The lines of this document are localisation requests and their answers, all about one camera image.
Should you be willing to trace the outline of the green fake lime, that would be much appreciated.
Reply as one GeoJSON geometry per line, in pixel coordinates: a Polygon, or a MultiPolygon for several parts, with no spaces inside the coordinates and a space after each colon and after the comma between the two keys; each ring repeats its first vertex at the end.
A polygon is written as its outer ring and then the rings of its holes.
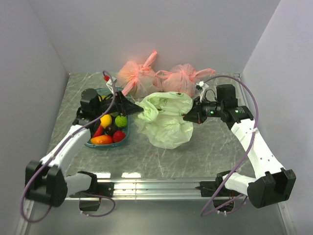
{"type": "Polygon", "coordinates": [[[118,128],[125,128],[128,125],[128,118],[125,116],[117,116],[114,123],[118,128]]]}

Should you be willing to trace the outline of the light green plastic bag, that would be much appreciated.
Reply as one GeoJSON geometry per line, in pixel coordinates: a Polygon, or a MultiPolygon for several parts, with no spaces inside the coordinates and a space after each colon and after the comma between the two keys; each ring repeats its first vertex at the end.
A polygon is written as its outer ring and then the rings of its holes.
{"type": "Polygon", "coordinates": [[[135,104],[143,108],[143,112],[134,115],[137,131],[153,146],[175,149],[190,141],[194,125],[183,120],[193,106],[190,96],[177,92],[152,93],[135,104]]]}

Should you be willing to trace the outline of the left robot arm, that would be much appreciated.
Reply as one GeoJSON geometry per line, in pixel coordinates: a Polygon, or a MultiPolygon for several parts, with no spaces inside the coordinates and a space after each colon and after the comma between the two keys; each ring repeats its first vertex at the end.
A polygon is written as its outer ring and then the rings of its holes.
{"type": "Polygon", "coordinates": [[[84,193],[93,197],[98,192],[97,176],[80,171],[66,176],[66,169],[81,147],[95,134],[104,114],[118,113],[123,117],[143,112],[143,108],[128,100],[121,91],[100,100],[96,89],[81,94],[80,107],[68,133],[40,161],[31,161],[25,169],[23,197],[51,207],[59,207],[66,197],[84,193]]]}

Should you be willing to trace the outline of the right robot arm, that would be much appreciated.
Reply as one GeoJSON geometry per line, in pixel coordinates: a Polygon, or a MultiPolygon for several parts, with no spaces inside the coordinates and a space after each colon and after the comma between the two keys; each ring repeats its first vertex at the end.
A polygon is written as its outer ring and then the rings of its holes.
{"type": "Polygon", "coordinates": [[[231,193],[244,195],[256,208],[287,201],[296,175],[293,170],[286,170],[271,152],[256,126],[257,117],[252,115],[247,106],[239,106],[235,87],[231,84],[218,85],[215,101],[205,97],[209,89],[207,84],[200,82],[196,88],[200,96],[194,99],[192,109],[183,119],[202,124],[209,117],[220,118],[242,145],[246,152],[245,158],[251,162],[255,174],[253,178],[241,175],[236,166],[217,174],[214,186],[201,182],[201,195],[212,199],[231,193]]]}

